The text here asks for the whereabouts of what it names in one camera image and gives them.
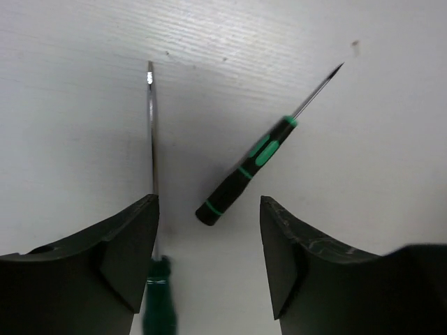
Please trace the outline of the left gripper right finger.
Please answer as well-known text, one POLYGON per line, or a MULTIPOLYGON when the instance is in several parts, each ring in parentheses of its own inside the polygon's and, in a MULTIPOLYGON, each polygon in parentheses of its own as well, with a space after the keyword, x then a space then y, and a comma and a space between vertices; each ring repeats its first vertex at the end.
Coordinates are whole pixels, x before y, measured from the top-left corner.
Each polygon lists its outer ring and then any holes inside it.
POLYGON ((271 197, 260 228, 275 320, 283 334, 445 334, 446 246, 386 255, 354 248, 271 197))

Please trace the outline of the small precision screwdriver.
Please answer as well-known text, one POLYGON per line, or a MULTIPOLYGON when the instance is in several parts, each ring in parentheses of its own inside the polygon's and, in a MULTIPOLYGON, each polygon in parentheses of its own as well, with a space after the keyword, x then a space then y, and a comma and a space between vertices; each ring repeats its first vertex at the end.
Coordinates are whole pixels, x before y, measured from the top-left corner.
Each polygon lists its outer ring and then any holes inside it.
POLYGON ((306 97, 292 114, 283 116, 257 143, 235 169, 217 186, 204 203, 196 210, 196 218, 213 226, 230 206, 243 194, 250 181, 274 156, 287 137, 298 126, 298 117, 332 80, 343 65, 338 65, 321 83, 306 97))

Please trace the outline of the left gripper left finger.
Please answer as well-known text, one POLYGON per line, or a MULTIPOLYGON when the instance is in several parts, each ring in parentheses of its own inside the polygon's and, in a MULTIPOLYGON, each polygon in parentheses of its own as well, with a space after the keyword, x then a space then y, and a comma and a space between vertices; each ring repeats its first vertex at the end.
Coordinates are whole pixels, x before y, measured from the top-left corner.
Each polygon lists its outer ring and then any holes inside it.
POLYGON ((154 246, 153 195, 26 254, 1 256, 2 334, 128 334, 154 246))

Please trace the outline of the green screwdriver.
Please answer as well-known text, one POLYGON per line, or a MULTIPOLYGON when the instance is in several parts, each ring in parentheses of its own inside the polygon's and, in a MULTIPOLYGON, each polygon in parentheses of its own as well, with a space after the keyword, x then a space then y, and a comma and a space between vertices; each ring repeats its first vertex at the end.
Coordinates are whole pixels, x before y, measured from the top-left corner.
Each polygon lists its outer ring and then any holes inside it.
POLYGON ((161 253, 159 238, 159 174, 158 174, 158 106, 154 63, 147 65, 147 123, 150 143, 152 195, 154 198, 154 247, 146 280, 145 312, 142 330, 144 334, 175 335, 177 333, 177 313, 171 290, 171 262, 161 253))

